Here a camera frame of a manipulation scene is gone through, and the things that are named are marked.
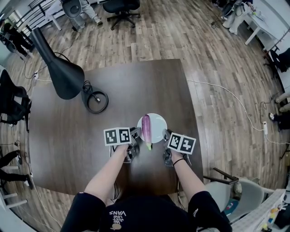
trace shoe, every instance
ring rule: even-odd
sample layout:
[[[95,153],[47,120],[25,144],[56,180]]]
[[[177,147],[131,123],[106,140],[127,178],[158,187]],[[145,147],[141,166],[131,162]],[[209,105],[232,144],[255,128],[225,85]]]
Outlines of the shoe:
[[[95,20],[95,22],[97,23],[98,26],[103,24],[103,22],[101,21],[101,19],[98,16],[96,16],[94,20]]]
[[[237,32],[229,30],[230,33],[237,35]]]
[[[26,181],[24,181],[25,185],[28,186],[30,189],[33,189],[33,184],[30,179],[30,175],[26,175]]]
[[[15,152],[17,153],[16,160],[18,161],[20,165],[22,165],[22,158],[21,158],[20,150],[16,150]]]
[[[268,116],[269,116],[269,118],[270,118],[271,121],[274,121],[275,120],[275,115],[274,114],[269,113]]]

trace purple eggplant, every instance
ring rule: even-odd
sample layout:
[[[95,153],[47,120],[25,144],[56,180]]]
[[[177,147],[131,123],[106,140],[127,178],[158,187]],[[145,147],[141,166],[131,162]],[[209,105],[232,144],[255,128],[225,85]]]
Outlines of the purple eggplant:
[[[144,137],[144,141],[146,143],[146,146],[149,150],[151,150],[152,142],[151,142],[151,123],[150,123],[150,117],[148,114],[145,114],[142,117],[142,133]]]

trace black t-shirt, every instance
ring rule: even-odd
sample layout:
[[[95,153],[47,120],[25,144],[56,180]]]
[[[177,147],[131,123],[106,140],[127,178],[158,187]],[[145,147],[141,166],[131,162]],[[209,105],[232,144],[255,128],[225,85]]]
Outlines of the black t-shirt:
[[[232,231],[227,217],[223,217],[206,191],[191,198],[188,213],[172,201],[158,196],[129,197],[106,207],[99,198],[88,193],[78,193],[61,232],[193,232],[197,227]]]

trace office chair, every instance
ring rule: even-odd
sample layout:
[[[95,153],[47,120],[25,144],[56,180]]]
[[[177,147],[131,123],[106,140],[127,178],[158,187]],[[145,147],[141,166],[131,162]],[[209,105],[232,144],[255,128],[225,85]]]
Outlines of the office chair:
[[[114,30],[114,27],[122,19],[132,23],[132,28],[135,28],[135,23],[129,19],[131,15],[137,15],[139,18],[140,14],[131,14],[130,10],[136,10],[140,7],[140,0],[111,0],[103,4],[103,8],[106,12],[115,13],[115,16],[107,18],[109,22],[111,19],[116,19],[114,24],[111,27],[111,30]]]
[[[275,66],[277,66],[281,72],[286,72],[290,68],[290,48],[281,54],[277,54],[276,51],[270,51]]]
[[[15,101],[15,97],[21,97],[21,104]],[[0,115],[6,114],[7,120],[0,122],[16,125],[18,121],[25,120],[26,131],[28,129],[28,115],[30,113],[31,101],[23,87],[13,84],[9,74],[4,69],[0,76]]]

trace wooden table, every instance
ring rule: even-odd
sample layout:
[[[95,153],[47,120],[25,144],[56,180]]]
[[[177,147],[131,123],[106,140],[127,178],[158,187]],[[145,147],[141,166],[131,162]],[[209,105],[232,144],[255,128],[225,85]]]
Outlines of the wooden table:
[[[168,128],[196,138],[192,169],[203,178],[198,128],[189,88],[180,60],[156,60],[116,65],[85,72],[85,79],[109,96],[107,109],[89,113],[79,94],[59,98],[52,84],[36,87],[32,97],[29,147],[33,179],[37,186],[61,193],[83,191],[109,160],[103,130],[134,127],[146,113],[160,114]],[[158,195],[176,192],[174,168],[162,158],[163,142],[123,164],[117,178],[120,188]]]

